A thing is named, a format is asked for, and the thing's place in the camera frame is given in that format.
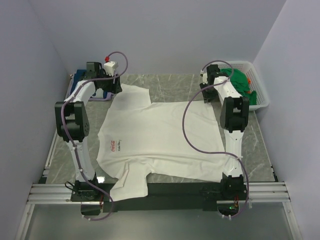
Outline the white t-shirt red print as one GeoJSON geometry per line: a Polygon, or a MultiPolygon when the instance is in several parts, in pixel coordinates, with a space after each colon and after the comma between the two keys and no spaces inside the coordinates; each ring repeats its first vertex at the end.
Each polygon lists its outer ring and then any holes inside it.
{"type": "Polygon", "coordinates": [[[220,182],[226,158],[212,105],[151,102],[149,90],[122,85],[98,133],[99,166],[117,182],[117,201],[145,197],[147,175],[220,182]]]}

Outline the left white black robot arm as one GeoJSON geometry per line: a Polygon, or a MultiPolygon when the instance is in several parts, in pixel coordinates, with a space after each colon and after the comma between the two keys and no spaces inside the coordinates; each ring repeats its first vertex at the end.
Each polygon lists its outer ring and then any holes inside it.
{"type": "Polygon", "coordinates": [[[94,200],[101,195],[89,156],[86,105],[90,99],[104,101],[122,91],[117,68],[118,63],[109,59],[104,64],[87,62],[86,70],[74,76],[70,95],[54,106],[57,134],[66,142],[75,166],[75,182],[71,185],[74,202],[94,200]]]}

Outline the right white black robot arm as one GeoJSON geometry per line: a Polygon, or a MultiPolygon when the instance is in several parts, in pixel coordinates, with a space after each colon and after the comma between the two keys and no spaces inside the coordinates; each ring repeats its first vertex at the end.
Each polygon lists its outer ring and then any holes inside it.
{"type": "Polygon", "coordinates": [[[231,83],[230,73],[217,64],[210,64],[201,72],[200,89],[205,103],[219,98],[221,103],[220,126],[225,136],[226,163],[222,172],[221,195],[225,198],[239,197],[246,193],[244,172],[239,161],[242,156],[242,140],[249,121],[250,101],[242,96],[231,83]]]}

